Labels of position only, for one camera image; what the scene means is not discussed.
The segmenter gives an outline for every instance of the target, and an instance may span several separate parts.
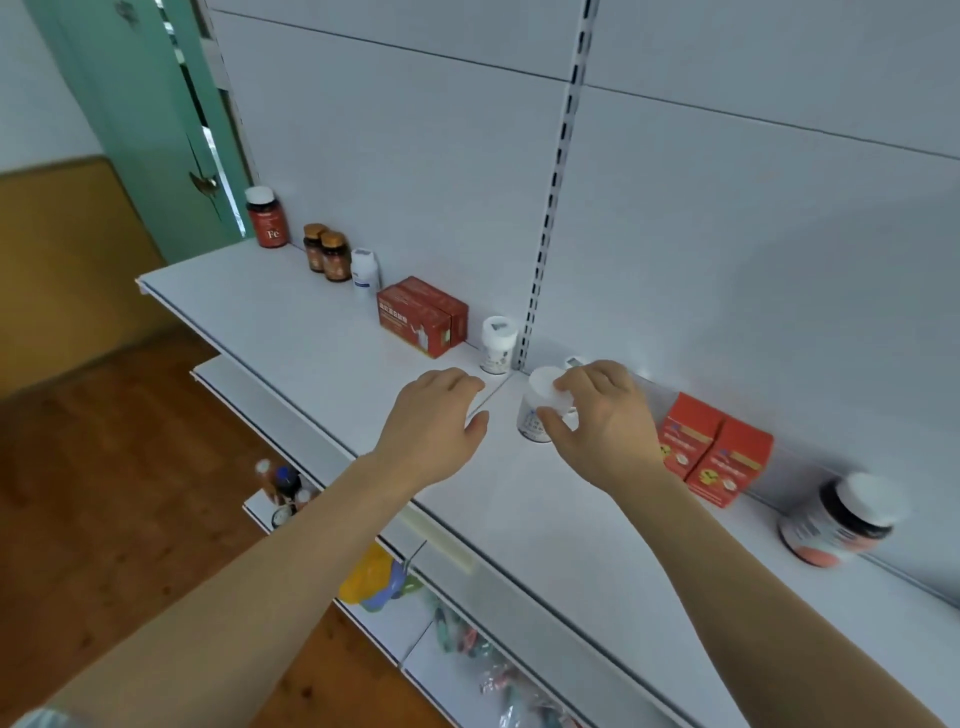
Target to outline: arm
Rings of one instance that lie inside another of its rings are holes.
[[[95,726],[247,725],[376,534],[476,452],[489,415],[464,421],[481,389],[459,369],[408,384],[372,453],[77,675],[50,706]]]
[[[606,491],[656,554],[690,621],[754,728],[944,728],[882,667],[785,587],[663,465],[630,373],[598,361],[556,386],[573,394],[571,431],[542,409],[560,456]]]

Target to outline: white back panel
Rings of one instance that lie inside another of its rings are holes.
[[[582,0],[210,0],[238,12],[564,79]]]
[[[603,0],[587,81],[960,155],[954,0]]]
[[[586,88],[527,368],[617,358],[895,478],[880,553],[960,596],[959,231],[960,162]]]
[[[214,12],[261,183],[485,316],[523,321],[564,84]]]

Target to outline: white bottle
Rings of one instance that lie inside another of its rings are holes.
[[[550,442],[550,436],[537,416],[538,407],[552,407],[561,416],[573,408],[573,395],[553,386],[554,380],[563,374],[564,370],[560,367],[538,367],[527,379],[520,411],[516,415],[516,428],[528,440],[535,443]]]
[[[510,371],[516,346],[516,324],[506,316],[491,316],[483,323],[483,361],[480,369],[489,375],[505,375]]]
[[[353,274],[353,290],[361,298],[376,298],[380,290],[380,266],[376,255],[366,248],[355,248],[350,253],[350,271]]]

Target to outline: small bottle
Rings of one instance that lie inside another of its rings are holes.
[[[327,280],[350,280],[350,250],[342,232],[327,231],[320,236],[324,248],[324,273]]]
[[[380,290],[380,266],[376,255],[366,248],[357,248],[350,254],[353,271],[353,290],[364,299],[374,299]]]
[[[290,466],[281,466],[274,473],[274,487],[286,502],[293,502],[300,489],[300,474]]]
[[[561,416],[573,409],[573,395],[553,386],[553,382],[563,375],[564,370],[560,367],[538,367],[527,379],[527,389],[516,415],[516,429],[528,440],[550,442],[550,436],[537,416],[538,407],[552,407]]]
[[[324,271],[324,246],[321,235],[328,230],[326,225],[308,223],[303,226],[303,249],[306,251],[306,262],[314,273]]]
[[[896,483],[854,473],[821,487],[783,516],[778,529],[787,547],[808,564],[835,567],[879,544],[909,513],[906,493]]]
[[[261,248],[281,248],[290,242],[290,229],[283,207],[270,187],[248,187],[247,212]]]
[[[297,491],[297,496],[294,498],[294,503],[297,505],[297,512],[303,510],[311,500],[313,500],[313,491],[306,487],[300,488]]]
[[[516,346],[516,324],[506,316],[491,316],[483,323],[483,361],[480,369],[489,375],[505,375],[510,371]]]
[[[256,474],[260,476],[260,480],[263,484],[263,492],[267,494],[270,502],[273,505],[283,505],[283,496],[276,491],[276,486],[274,485],[274,477],[276,475],[276,468],[274,467],[274,464],[271,463],[267,458],[264,458],[263,460],[257,460],[256,465],[253,466],[253,469],[256,471]]]

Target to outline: medicine box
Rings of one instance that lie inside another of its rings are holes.
[[[436,359],[450,348],[450,316],[397,285],[376,294],[380,325]]]
[[[658,430],[663,465],[686,478],[716,437],[723,413],[681,392]]]
[[[439,288],[434,288],[416,276],[406,278],[397,285],[410,291],[421,303],[432,305],[449,315],[451,347],[467,341],[467,317],[470,309],[466,303],[453,298]]]
[[[698,496],[726,508],[763,472],[773,446],[769,432],[728,417],[686,484]]]

